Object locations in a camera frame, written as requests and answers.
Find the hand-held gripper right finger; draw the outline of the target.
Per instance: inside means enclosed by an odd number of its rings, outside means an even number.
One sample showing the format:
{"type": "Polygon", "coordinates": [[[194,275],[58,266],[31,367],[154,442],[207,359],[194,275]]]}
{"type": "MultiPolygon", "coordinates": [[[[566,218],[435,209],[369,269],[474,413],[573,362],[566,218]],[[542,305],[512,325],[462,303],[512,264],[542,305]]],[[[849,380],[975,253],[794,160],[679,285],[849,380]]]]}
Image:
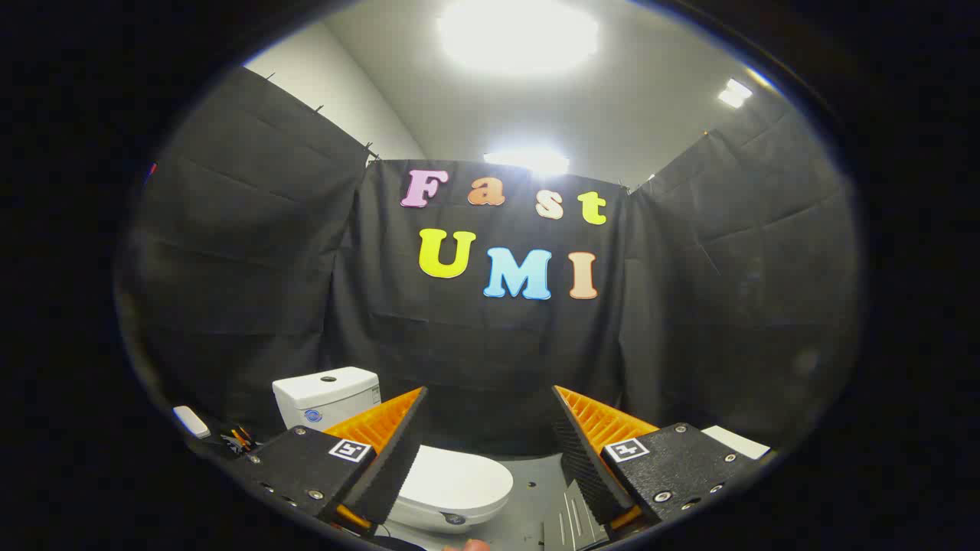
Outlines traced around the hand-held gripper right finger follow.
{"type": "Polygon", "coordinates": [[[657,428],[560,385],[550,391],[561,467],[606,529],[675,522],[745,488],[760,469],[689,423],[657,428]]]}

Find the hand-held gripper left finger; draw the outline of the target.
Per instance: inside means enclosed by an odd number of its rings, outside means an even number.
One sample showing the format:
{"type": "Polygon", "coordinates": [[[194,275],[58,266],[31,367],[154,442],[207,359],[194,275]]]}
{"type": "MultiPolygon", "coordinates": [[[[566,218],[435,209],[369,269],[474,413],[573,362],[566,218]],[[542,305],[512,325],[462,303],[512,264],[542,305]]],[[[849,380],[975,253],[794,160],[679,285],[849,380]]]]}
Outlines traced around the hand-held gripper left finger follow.
{"type": "Polygon", "coordinates": [[[372,536],[419,454],[414,419],[427,397],[421,386],[330,429],[294,426],[227,463],[227,473],[274,508],[372,536]]]}

